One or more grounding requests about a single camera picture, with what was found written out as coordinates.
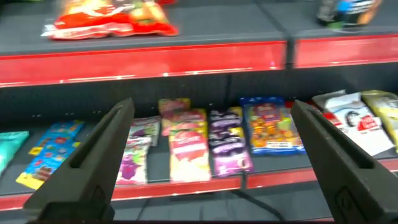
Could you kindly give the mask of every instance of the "hanging product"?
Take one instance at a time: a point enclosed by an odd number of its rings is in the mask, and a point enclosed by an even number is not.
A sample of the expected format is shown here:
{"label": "hanging product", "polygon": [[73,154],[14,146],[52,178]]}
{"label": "hanging product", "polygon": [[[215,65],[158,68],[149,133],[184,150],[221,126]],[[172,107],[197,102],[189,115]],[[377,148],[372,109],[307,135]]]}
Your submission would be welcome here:
{"label": "hanging product", "polygon": [[42,36],[80,40],[151,33],[178,34],[153,0],[67,0],[58,19],[45,26]]}
{"label": "hanging product", "polygon": [[191,101],[188,98],[178,98],[175,100],[159,100],[159,112],[162,115],[162,135],[168,136],[172,127],[172,118],[176,112],[190,109]]}
{"label": "hanging product", "polygon": [[375,156],[394,147],[381,120],[361,101],[360,93],[328,99],[325,111],[332,113],[334,119],[342,123],[340,129],[369,155]]}
{"label": "hanging product", "polygon": [[398,96],[379,90],[364,91],[361,95],[373,113],[381,118],[394,144],[398,147]]}
{"label": "hanging product", "polygon": [[334,30],[357,31],[368,24],[382,0],[322,0],[318,20]]}
{"label": "hanging product", "polygon": [[41,150],[50,141],[55,141],[57,144],[69,144],[74,142],[74,138],[82,129],[83,125],[84,122],[79,120],[59,122],[51,125],[40,138],[36,146],[29,151],[29,154],[34,156],[39,155]]}
{"label": "hanging product", "polygon": [[28,131],[0,133],[0,177],[28,136]]}
{"label": "hanging product", "polygon": [[132,121],[129,138],[149,135],[152,138],[151,146],[157,146],[160,131],[160,116],[150,118],[135,118]]}
{"label": "hanging product", "polygon": [[59,144],[56,139],[49,141],[16,182],[37,190],[79,144],[79,142]]}
{"label": "hanging product", "polygon": [[116,185],[147,183],[146,158],[151,141],[151,136],[127,139]]}
{"label": "hanging product", "polygon": [[209,145],[218,177],[254,171],[241,123],[240,107],[210,112]]}
{"label": "hanging product", "polygon": [[243,97],[253,154],[300,154],[303,145],[281,97]]}
{"label": "hanging product", "polygon": [[206,111],[192,109],[175,114],[170,130],[170,181],[211,179]]}

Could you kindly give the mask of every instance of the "plastic packaging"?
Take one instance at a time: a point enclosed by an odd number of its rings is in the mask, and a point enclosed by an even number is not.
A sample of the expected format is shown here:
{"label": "plastic packaging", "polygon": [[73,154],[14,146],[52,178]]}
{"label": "plastic packaging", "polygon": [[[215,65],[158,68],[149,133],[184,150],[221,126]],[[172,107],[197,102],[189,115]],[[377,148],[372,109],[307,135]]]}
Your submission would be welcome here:
{"label": "plastic packaging", "polygon": [[59,144],[51,140],[26,167],[16,182],[37,190],[79,144],[79,142]]}
{"label": "plastic packaging", "polygon": [[241,127],[242,117],[240,107],[210,112],[209,145],[218,177],[254,171]]}
{"label": "plastic packaging", "polygon": [[147,183],[147,153],[151,136],[129,138],[123,153],[116,185]]}
{"label": "plastic packaging", "polygon": [[172,118],[176,112],[189,110],[191,101],[188,98],[178,98],[175,100],[159,100],[159,113],[162,115],[162,135],[168,136],[172,127]]}
{"label": "plastic packaging", "polygon": [[364,91],[361,95],[373,113],[381,118],[398,153],[398,96],[379,90]]}
{"label": "plastic packaging", "polygon": [[171,182],[211,179],[206,128],[171,130],[169,144]]}
{"label": "plastic packaging", "polygon": [[343,123],[341,128],[346,135],[369,155],[375,156],[394,147],[381,127],[381,120],[361,101],[360,93],[330,98],[325,110]]}
{"label": "plastic packaging", "polygon": [[253,154],[289,155],[305,152],[283,98],[244,97],[240,103]]}
{"label": "plastic packaging", "polygon": [[153,0],[65,0],[58,18],[42,36],[59,40],[125,37],[157,33],[177,35],[163,9]]}
{"label": "plastic packaging", "polygon": [[0,177],[28,137],[28,131],[0,133]]}
{"label": "plastic packaging", "polygon": [[152,146],[157,146],[160,131],[160,116],[133,119],[129,138],[150,135]]}
{"label": "plastic packaging", "polygon": [[50,129],[44,133],[36,146],[29,151],[29,154],[34,156],[39,155],[41,150],[50,141],[54,141],[58,144],[69,144],[73,142],[83,125],[84,122],[79,120],[59,122],[51,125]]}

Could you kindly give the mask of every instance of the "store shelf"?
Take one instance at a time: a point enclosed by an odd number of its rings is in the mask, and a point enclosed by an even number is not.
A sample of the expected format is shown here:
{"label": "store shelf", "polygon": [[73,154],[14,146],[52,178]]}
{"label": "store shelf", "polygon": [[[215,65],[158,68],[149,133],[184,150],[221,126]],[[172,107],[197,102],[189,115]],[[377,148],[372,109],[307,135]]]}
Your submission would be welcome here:
{"label": "store shelf", "polygon": [[55,42],[40,36],[55,17],[53,1],[8,4],[0,20],[7,30],[0,35],[0,87],[284,67],[283,33],[252,1],[186,0],[165,11],[180,35]]}
{"label": "store shelf", "polygon": [[[76,137],[76,140],[84,140],[93,126],[94,124],[88,124]],[[23,129],[29,130],[31,132],[31,136],[17,152],[15,158],[0,178],[0,211],[22,208],[23,203],[33,192],[32,189],[17,183],[15,180],[34,158],[33,156],[28,155],[28,151],[35,145],[35,143],[37,143],[48,127],[49,125],[40,124],[38,126]],[[20,129],[1,130],[1,132],[18,130]],[[232,176],[223,179],[217,179],[214,177],[211,181],[207,182],[172,184],[169,182],[169,162],[170,153],[168,140],[165,137],[161,137],[159,139],[159,145],[157,147],[150,148],[147,155],[147,178],[149,184],[116,187],[113,193],[113,200],[199,194],[241,188],[240,176]],[[210,158],[210,166],[213,172],[213,158]]]}
{"label": "store shelf", "polygon": [[281,30],[295,41],[295,68],[398,62],[398,2],[382,2],[375,18],[360,32],[342,33],[317,23],[316,1],[257,0]]}

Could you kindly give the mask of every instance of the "cable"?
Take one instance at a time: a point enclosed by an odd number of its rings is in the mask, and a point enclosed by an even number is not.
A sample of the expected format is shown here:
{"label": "cable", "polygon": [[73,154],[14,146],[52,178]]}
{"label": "cable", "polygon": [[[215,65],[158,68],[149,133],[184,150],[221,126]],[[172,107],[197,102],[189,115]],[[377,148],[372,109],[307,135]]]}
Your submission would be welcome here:
{"label": "cable", "polygon": [[268,212],[270,212],[271,214],[273,214],[275,217],[278,218],[279,221],[285,221],[285,218],[282,216],[282,214],[280,212],[278,212],[278,210],[272,208],[270,205],[255,199],[254,197],[240,191],[240,190],[232,190],[231,191],[233,194],[237,195],[238,197],[241,197],[255,205],[257,205],[258,207],[267,210]]}
{"label": "cable", "polygon": [[146,206],[148,205],[148,203],[149,203],[149,198],[145,201],[144,205],[141,207],[141,210],[138,213],[136,221],[141,219],[141,215],[144,213],[144,210],[145,210]]}

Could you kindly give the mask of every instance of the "blue candy bag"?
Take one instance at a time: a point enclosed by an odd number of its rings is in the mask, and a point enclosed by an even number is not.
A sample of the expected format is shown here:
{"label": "blue candy bag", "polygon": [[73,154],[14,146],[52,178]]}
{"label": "blue candy bag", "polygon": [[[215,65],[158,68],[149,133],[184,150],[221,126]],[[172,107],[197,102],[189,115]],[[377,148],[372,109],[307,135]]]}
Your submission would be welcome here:
{"label": "blue candy bag", "polygon": [[305,153],[285,101],[281,97],[242,97],[244,120],[252,153],[291,155]]}
{"label": "blue candy bag", "polygon": [[28,136],[28,131],[0,133],[0,176]]}

